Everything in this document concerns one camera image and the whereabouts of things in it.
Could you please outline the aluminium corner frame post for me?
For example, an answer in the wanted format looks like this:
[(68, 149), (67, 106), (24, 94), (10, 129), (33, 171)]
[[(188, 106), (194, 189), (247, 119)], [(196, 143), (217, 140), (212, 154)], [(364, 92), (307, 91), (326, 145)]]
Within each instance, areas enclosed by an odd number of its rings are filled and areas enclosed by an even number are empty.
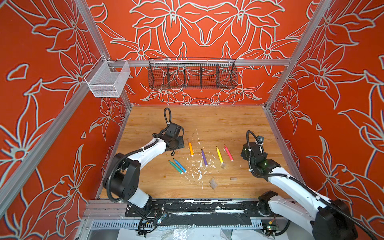
[[(110, 61), (110, 63), (109, 63), (110, 67), (113, 67), (114, 70), (119, 71), (120, 69), (118, 69), (118, 67), (122, 67), (124, 63), (123, 62), (120, 64), (113, 63), (112, 58), (111, 58), (111, 56), (107, 50), (107, 47), (104, 43), (104, 40), (103, 40), (103, 38), (102, 38), (98, 28), (97, 28), (97, 25), (94, 21), (94, 18), (91, 15), (91, 11), (88, 7), (87, 2), (86, 1), (76, 1), (76, 5), (77, 5), (77, 8), (79, 10), (79, 13), (83, 17), (83, 20), (84, 20), (84, 22), (85, 22), (85, 24), (89, 30), (89, 33), (90, 33), (91, 37), (93, 38), (93, 41), (94, 41), (94, 43), (98, 49), (98, 52), (100, 54), (100, 57), (97, 58), (97, 61), (93, 64), (93, 66), (95, 64), (97, 64), (100, 60), (106, 60), (106, 61)], [(130, 100), (129, 100), (128, 95), (125, 92), (125, 90), (123, 90), (120, 97), (123, 99), (124, 104), (126, 106), (126, 109), (131, 110), (132, 104), (130, 103)]]

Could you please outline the pink highlighter pen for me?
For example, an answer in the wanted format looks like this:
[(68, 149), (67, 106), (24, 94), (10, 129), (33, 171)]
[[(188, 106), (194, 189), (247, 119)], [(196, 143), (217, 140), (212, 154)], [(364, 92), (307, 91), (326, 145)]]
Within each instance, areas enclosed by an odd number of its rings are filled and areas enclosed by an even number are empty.
[(230, 150), (228, 149), (228, 147), (227, 147), (226, 145), (224, 145), (224, 149), (225, 149), (225, 151), (226, 151), (226, 153), (227, 153), (227, 155), (228, 155), (230, 161), (233, 162), (233, 161), (234, 161), (234, 158), (233, 158), (233, 156), (232, 156)]

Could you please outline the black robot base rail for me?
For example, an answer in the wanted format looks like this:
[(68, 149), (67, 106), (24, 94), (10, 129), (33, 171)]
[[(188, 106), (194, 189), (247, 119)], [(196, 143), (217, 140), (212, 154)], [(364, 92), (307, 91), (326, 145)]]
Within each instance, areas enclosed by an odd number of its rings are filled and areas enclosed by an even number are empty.
[(151, 206), (164, 209), (161, 227), (222, 227), (261, 229), (270, 221), (281, 219), (276, 214), (263, 216), (257, 199), (153, 199)]

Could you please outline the yellow highlighter pen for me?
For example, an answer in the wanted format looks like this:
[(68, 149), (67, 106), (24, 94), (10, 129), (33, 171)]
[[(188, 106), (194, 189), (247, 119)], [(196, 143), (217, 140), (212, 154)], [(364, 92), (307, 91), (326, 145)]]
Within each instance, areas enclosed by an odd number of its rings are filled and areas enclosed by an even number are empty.
[(217, 151), (217, 155), (219, 157), (220, 163), (222, 165), (224, 163), (224, 160), (223, 160), (222, 154), (220, 152), (220, 149), (218, 147), (216, 147), (216, 151)]

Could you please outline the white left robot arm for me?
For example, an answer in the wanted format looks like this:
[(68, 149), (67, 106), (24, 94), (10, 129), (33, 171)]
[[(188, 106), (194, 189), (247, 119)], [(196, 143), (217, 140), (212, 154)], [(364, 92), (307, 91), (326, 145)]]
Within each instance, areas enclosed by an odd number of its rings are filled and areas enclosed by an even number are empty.
[(141, 169), (157, 156), (175, 153), (185, 147), (184, 128), (174, 123), (167, 123), (165, 129), (153, 134), (149, 143), (128, 154), (116, 154), (105, 173), (103, 188), (108, 199), (145, 208), (150, 196), (139, 188)]

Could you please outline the white mesh basket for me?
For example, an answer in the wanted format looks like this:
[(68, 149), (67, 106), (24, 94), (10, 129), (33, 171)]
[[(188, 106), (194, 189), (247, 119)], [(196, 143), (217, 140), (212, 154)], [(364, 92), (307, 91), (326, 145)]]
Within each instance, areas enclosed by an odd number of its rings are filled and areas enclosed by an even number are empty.
[(100, 60), (85, 76), (90, 91), (96, 98), (119, 98), (131, 75), (127, 61), (123, 62), (119, 71), (109, 66), (110, 61)]

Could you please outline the blue highlighter pen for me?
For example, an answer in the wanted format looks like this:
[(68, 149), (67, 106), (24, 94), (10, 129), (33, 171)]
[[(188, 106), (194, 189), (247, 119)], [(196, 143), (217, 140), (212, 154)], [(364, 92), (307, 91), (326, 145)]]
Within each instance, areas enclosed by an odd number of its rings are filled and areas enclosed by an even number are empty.
[(182, 166), (180, 162), (178, 162), (176, 159), (173, 159), (176, 165), (182, 170), (183, 173), (186, 173), (187, 170)]

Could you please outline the orange highlighter pen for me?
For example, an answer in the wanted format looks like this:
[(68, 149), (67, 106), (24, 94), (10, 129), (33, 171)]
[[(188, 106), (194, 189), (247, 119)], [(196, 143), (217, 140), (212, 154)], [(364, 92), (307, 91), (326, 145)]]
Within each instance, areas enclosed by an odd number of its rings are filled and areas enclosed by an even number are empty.
[(194, 156), (194, 149), (193, 149), (192, 143), (189, 139), (188, 139), (188, 145), (189, 145), (190, 155), (191, 155), (191, 157), (193, 157)]

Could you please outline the right aluminium frame post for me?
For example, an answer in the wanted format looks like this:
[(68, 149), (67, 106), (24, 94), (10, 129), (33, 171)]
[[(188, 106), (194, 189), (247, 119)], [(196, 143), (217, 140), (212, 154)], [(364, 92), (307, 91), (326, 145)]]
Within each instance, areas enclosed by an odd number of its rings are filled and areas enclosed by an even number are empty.
[(314, 34), (316, 27), (319, 25), (320, 20), (323, 18), (326, 10), (330, 6), (332, 1), (326, 0), (326, 1), (320, 1), (318, 7), (316, 8), (313, 16), (311, 17), (310, 21), (308, 22), (308, 26), (306, 27), (301, 39), (299, 40), (297, 47), (295, 48), (291, 58), (290, 63), (285, 67), (284, 71), (282, 72), (279, 80), (275, 84), (274, 90), (270, 94), (266, 104), (265, 108), (267, 110), (271, 109), (272, 104), (274, 103), (275, 99), (277, 98), (278, 93), (282, 89), (285, 81), (288, 79), (290, 73), (294, 69), (296, 63), (298, 62), (299, 58), (301, 57), (302, 53), (305, 50), (306, 45), (308, 44), (310, 38)]

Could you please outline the purple highlighter pen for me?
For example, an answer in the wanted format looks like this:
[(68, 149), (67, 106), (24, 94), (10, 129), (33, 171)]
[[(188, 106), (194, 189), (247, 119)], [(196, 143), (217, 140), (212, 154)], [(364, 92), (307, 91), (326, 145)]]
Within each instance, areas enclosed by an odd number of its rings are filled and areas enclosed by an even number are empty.
[(207, 158), (206, 158), (206, 155), (205, 155), (205, 152), (203, 149), (201, 149), (201, 153), (202, 153), (202, 158), (203, 158), (203, 161), (204, 161), (204, 165), (205, 167), (208, 166), (208, 161), (207, 161)]

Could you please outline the green highlighter pen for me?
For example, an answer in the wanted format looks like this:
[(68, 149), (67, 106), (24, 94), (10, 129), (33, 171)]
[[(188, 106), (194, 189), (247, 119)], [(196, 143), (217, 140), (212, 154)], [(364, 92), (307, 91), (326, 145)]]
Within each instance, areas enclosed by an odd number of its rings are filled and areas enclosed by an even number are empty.
[(184, 172), (175, 164), (175, 163), (173, 163), (172, 161), (169, 161), (169, 163), (171, 164), (171, 166), (173, 167), (173, 168), (175, 168), (181, 175), (183, 175), (184, 174)]

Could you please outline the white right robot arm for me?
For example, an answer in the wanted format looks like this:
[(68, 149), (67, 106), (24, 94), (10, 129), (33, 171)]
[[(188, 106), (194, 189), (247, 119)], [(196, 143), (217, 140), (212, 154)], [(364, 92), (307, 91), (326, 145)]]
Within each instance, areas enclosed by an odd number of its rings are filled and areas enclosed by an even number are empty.
[(249, 171), (259, 179), (277, 186), (294, 199), (290, 202), (276, 192), (259, 196), (257, 210), (263, 216), (280, 215), (301, 226), (316, 240), (355, 240), (356, 224), (348, 206), (313, 191), (290, 175), (280, 164), (267, 158), (256, 142), (243, 145), (241, 157), (248, 161)]

